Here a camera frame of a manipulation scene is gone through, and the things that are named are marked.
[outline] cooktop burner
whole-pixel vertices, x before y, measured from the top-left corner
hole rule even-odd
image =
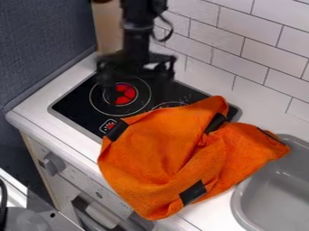
[[[105,92],[96,83],[96,74],[53,103],[49,110],[63,122],[73,126],[90,138],[100,142],[120,118],[134,116],[163,107],[185,106],[208,95],[179,82],[173,82],[167,94],[158,92],[155,79],[133,78],[119,80],[116,85],[117,100],[110,105]],[[158,92],[160,99],[155,98]],[[228,119],[238,109],[230,106]]]
[[[106,100],[105,92],[95,84],[89,92],[89,102],[106,116],[131,116],[143,110],[151,101],[152,91],[149,85],[139,78],[130,79],[130,83],[116,84],[117,99],[114,106]]]

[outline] dark gray fabric panel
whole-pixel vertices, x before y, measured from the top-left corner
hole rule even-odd
[[[89,0],[0,0],[0,168],[45,199],[41,178],[18,131],[5,121],[4,109],[95,46]]]
[[[88,0],[1,0],[0,106],[95,43]]]

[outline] sink basin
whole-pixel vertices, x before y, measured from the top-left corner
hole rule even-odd
[[[309,143],[280,137],[290,154],[241,182],[233,193],[232,213],[246,230],[309,230]]]

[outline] orange towel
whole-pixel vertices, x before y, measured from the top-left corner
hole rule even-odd
[[[98,165],[141,217],[169,217],[190,197],[197,202],[218,195],[289,152],[254,125],[224,123],[204,133],[217,113],[228,110],[224,98],[210,97],[126,118],[116,141],[104,137]]]

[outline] white subway tile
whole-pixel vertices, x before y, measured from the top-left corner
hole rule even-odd
[[[256,0],[253,15],[309,32],[309,5],[293,0]]]
[[[168,19],[169,21],[171,21],[171,23],[173,24],[173,29],[175,32],[188,36],[189,34],[189,24],[190,24],[190,19],[180,16],[178,14],[173,14],[171,12],[164,12],[164,17],[166,17],[166,19]],[[167,30],[170,30],[170,26],[168,24],[166,24],[165,22],[163,22],[159,17],[156,18],[155,20],[155,24],[165,28]]]
[[[212,65],[257,83],[263,83],[267,74],[267,67],[219,50],[214,51]]]
[[[157,39],[162,39],[165,36],[165,29],[155,26],[154,27],[154,34]],[[151,38],[152,42],[157,43],[157,44],[164,44],[164,42],[158,42],[154,38]]]
[[[309,57],[309,33],[285,26],[278,47]]]
[[[272,106],[279,110],[286,111],[291,97],[273,89],[266,88],[257,83],[251,82],[241,77],[236,77],[235,85],[233,88],[238,94],[244,96],[247,100]]]
[[[190,37],[234,54],[240,54],[244,40],[237,34],[196,21],[191,21]]]
[[[169,0],[169,10],[193,19],[215,25],[219,6],[202,0]]]
[[[288,114],[309,122],[309,104],[293,98]]]
[[[307,66],[307,68],[304,72],[303,79],[309,81],[309,65]]]
[[[192,58],[187,60],[186,78],[186,82],[200,90],[210,84],[216,88],[231,90],[234,81],[233,74]]]
[[[276,45],[282,25],[249,14],[222,8],[219,27],[270,45]]]
[[[177,61],[175,63],[175,71],[176,71],[176,76],[177,75],[182,75],[184,73],[184,68],[185,68],[185,56],[181,53],[178,53],[176,51],[172,51],[168,48],[165,48],[164,46],[161,46],[159,44],[151,43],[150,44],[150,50],[153,52],[157,53],[162,53],[162,54],[168,54],[168,55],[174,55],[177,57]]]
[[[297,77],[301,77],[307,62],[306,58],[249,39],[245,41],[242,57]]]
[[[166,42],[166,47],[205,62],[211,61],[211,47],[175,34]]]
[[[250,13],[253,0],[208,0],[214,4],[224,5],[229,8]]]
[[[309,82],[271,69],[265,85],[292,97],[309,102]]]

